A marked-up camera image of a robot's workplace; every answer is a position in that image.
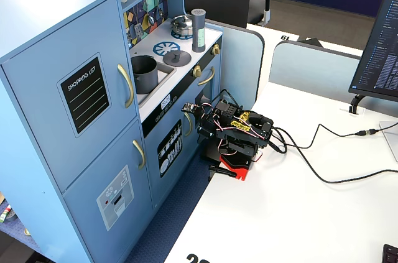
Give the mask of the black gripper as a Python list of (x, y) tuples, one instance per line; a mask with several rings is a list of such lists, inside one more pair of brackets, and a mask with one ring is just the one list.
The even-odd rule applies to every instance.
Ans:
[(224, 131), (225, 126), (222, 126), (221, 119), (223, 118), (224, 112), (218, 109), (206, 111), (201, 110), (199, 114), (200, 120), (198, 125), (198, 140), (197, 142), (201, 144), (205, 139), (208, 138), (207, 148), (216, 147), (216, 132)]

